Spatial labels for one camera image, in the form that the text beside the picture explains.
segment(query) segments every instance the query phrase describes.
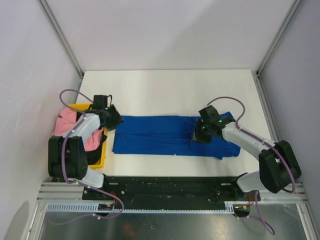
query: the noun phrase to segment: yellow bin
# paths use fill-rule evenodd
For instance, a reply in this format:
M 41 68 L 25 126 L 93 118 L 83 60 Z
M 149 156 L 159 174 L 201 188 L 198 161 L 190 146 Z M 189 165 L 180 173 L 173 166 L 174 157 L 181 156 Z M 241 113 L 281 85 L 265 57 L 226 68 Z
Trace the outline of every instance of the yellow bin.
M 78 109 L 80 111 L 85 111 L 89 108 L 90 103 L 69 104 L 69 106 L 74 109 Z M 106 128 L 104 128 L 104 135 L 108 136 Z M 89 165 L 89 167 L 92 169 L 103 168 L 105 164 L 105 158 L 106 158 L 106 141 L 104 141 L 104 143 L 102 144 L 100 159 L 94 165 Z

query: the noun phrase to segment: pink cloth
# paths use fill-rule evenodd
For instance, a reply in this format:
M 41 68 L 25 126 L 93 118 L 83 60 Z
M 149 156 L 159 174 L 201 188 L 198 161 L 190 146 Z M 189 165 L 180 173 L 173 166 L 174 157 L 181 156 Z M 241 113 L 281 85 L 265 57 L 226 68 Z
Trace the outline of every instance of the pink cloth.
M 57 117 L 55 122 L 55 130 L 53 133 L 55 136 L 62 136 L 65 132 L 69 131 L 77 119 L 77 113 L 68 107 L 62 109 L 59 114 L 61 117 Z M 84 143 L 84 150 L 86 152 L 96 150 L 99 147 L 103 130 L 103 128 L 95 130 L 86 140 Z

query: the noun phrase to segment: black mounting plate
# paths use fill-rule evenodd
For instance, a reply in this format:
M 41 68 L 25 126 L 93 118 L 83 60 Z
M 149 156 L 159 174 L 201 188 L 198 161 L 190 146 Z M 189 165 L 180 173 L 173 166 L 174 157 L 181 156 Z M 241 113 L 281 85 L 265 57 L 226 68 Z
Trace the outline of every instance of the black mounting plate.
M 128 210 L 225 210 L 225 201 L 249 201 L 247 193 L 231 185 L 236 178 L 105 176 L 102 189 L 115 192 Z M 83 192 L 83 200 L 113 199 L 89 188 Z

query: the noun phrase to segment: white tabletop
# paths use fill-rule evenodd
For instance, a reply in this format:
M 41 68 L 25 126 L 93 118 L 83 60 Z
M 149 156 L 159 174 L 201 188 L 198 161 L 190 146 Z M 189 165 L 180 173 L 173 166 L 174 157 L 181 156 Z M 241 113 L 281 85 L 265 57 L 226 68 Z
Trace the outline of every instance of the white tabletop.
M 210 100 L 231 96 L 241 100 L 246 113 L 240 124 L 270 138 L 265 116 L 250 70 L 130 70 L 87 71 L 80 91 L 113 96 L 121 115 L 199 116 Z M 88 101 L 79 96 L 77 103 Z M 237 118 L 242 107 L 235 101 L 214 102 L 219 113 L 230 111 Z M 113 176 L 238 176 L 259 169 L 258 161 L 241 149 L 238 157 L 114 154 L 115 131 L 108 132 L 106 159 L 97 171 Z

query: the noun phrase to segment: metal floor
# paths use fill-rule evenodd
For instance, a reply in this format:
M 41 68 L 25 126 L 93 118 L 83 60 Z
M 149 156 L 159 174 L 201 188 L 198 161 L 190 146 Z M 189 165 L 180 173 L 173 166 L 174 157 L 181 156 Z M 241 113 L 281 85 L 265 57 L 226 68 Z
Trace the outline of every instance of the metal floor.
M 270 235 L 255 219 L 237 220 L 231 214 L 123 213 L 114 219 L 84 217 L 55 226 L 46 220 L 41 240 L 306 240 L 295 204 L 260 205 L 275 230 Z M 52 222 L 65 222 L 82 213 L 47 212 Z M 251 215 L 257 216 L 255 206 Z

